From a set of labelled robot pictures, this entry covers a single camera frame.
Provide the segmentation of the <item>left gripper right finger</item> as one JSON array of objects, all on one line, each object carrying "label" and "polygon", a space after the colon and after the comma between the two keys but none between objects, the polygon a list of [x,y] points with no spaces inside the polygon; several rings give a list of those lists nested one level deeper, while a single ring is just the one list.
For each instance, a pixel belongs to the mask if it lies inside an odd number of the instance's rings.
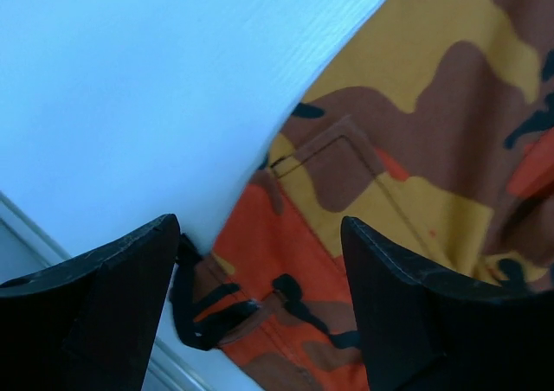
[{"label": "left gripper right finger", "polygon": [[552,292],[470,278],[355,217],[341,242],[371,389],[552,389]]}]

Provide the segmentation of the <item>aluminium frame rail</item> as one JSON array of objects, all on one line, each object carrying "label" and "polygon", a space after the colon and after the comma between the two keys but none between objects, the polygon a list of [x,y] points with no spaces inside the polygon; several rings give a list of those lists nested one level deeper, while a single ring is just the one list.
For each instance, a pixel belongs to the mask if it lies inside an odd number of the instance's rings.
[{"label": "aluminium frame rail", "polygon": [[[59,264],[63,252],[8,196],[1,195],[1,280]],[[212,387],[160,338],[155,338],[143,380],[144,390],[203,390]]]}]

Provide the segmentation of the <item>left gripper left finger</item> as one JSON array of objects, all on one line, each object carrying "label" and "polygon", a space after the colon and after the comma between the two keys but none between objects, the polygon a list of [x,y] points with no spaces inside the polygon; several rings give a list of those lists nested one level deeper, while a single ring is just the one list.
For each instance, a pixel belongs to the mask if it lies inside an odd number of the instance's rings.
[{"label": "left gripper left finger", "polygon": [[1,285],[3,390],[139,390],[177,255],[175,215]]}]

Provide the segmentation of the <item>orange camouflage trousers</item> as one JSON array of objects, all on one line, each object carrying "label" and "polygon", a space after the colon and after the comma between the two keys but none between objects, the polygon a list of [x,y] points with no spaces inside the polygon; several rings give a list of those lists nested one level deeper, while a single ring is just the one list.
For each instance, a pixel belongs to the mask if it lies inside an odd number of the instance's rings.
[{"label": "orange camouflage trousers", "polygon": [[373,390],[346,217],[553,294],[553,0],[387,0],[293,109],[211,252],[182,240],[180,341],[265,390]]}]

